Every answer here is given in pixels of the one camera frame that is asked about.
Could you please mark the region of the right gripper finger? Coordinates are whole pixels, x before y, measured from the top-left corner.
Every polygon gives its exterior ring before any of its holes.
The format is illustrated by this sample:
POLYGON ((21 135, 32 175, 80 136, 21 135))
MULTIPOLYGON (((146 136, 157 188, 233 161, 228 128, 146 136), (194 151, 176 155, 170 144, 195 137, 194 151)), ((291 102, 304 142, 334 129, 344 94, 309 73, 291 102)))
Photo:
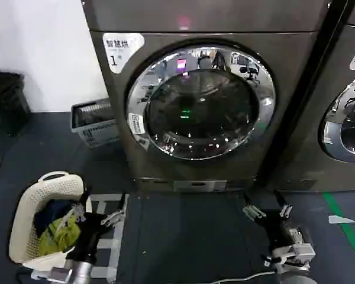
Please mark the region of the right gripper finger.
POLYGON ((283 195, 279 191, 274 190, 273 193, 276 197, 277 203, 281 207, 281 211, 280 211, 279 215, 282 218, 289 218, 290 213, 292 211, 292 205, 287 203, 286 199, 283 197, 283 195))
POLYGON ((244 206, 242 211, 252 221, 261 218, 259 209, 251 203, 251 199, 246 193, 244 193, 244 206))

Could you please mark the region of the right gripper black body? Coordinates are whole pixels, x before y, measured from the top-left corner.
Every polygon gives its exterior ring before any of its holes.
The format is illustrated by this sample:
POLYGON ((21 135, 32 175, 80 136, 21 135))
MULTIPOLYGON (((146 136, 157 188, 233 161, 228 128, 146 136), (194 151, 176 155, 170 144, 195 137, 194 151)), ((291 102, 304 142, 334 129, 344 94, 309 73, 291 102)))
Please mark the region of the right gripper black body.
POLYGON ((293 244, 286 220, 285 217, 280 216, 280 211, 277 209, 268 209, 264 217, 255 219, 255 223, 266 231, 270 251, 293 244))

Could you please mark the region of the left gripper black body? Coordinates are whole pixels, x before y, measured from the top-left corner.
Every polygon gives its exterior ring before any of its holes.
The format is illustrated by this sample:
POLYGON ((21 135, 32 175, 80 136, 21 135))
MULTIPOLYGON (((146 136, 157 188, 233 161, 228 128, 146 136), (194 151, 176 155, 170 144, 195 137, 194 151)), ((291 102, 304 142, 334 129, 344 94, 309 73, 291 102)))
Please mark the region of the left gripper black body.
POLYGON ((67 260, 76 262, 95 262, 97 245, 101 235, 107 232, 107 227, 101 222, 107 216, 95 212, 86 212, 85 220, 78 223, 80 234, 74 249, 66 256, 67 260))

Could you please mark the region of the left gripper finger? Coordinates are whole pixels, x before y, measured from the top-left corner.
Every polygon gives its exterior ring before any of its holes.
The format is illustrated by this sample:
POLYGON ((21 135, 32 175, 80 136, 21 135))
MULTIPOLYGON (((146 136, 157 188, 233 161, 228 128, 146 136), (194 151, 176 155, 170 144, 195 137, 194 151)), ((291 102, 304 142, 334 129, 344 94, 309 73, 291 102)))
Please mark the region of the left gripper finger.
POLYGON ((75 216, 76 223, 86 221, 85 214, 91 211, 90 192, 84 191, 80 198, 73 206, 73 215, 75 216))
POLYGON ((114 227, 119 222, 125 220, 128 203, 128 194, 123 193, 119 200, 117 210, 107 215, 102 221, 101 225, 104 227, 114 227))

